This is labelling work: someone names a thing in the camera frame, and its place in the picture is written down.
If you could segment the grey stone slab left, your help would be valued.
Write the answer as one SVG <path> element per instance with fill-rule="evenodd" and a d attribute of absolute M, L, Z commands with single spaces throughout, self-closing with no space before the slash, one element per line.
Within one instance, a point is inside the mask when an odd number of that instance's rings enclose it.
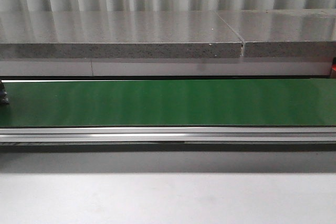
<path fill-rule="evenodd" d="M 238 58 L 242 41 L 211 11 L 2 12 L 2 59 Z"/>

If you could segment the red orange plate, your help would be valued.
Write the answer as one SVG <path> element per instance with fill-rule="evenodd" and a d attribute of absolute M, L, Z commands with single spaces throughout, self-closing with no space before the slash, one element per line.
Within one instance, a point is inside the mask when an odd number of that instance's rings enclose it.
<path fill-rule="evenodd" d="M 336 58 L 333 59 L 329 78 L 332 78 L 332 79 L 336 78 Z"/>

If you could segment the green conveyor belt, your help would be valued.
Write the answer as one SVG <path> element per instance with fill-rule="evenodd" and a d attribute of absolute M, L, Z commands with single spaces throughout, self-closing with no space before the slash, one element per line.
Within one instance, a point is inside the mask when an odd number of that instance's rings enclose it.
<path fill-rule="evenodd" d="M 1 127 L 334 126 L 333 79 L 13 82 Z"/>

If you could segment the grey stone slab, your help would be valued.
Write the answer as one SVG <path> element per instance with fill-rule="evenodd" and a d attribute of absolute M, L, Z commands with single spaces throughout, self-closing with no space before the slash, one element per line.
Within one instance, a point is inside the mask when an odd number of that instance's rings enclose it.
<path fill-rule="evenodd" d="M 335 57 L 335 10 L 223 10 L 219 16 L 243 40 L 243 57 Z"/>
<path fill-rule="evenodd" d="M 242 41 L 211 11 L 2 12 L 2 59 L 238 58 Z"/>

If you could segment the grey stone slab right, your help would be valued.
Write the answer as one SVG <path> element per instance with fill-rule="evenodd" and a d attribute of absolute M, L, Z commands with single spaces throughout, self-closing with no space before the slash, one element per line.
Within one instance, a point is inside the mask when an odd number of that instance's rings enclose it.
<path fill-rule="evenodd" d="M 243 40 L 243 57 L 335 57 L 335 10 L 223 10 L 219 16 Z"/>

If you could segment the aluminium conveyor frame rail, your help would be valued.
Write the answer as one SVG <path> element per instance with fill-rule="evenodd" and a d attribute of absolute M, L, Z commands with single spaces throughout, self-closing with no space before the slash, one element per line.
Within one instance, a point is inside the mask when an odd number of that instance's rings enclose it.
<path fill-rule="evenodd" d="M 102 126 L 1 129 L 1 144 L 335 143 L 334 126 Z"/>

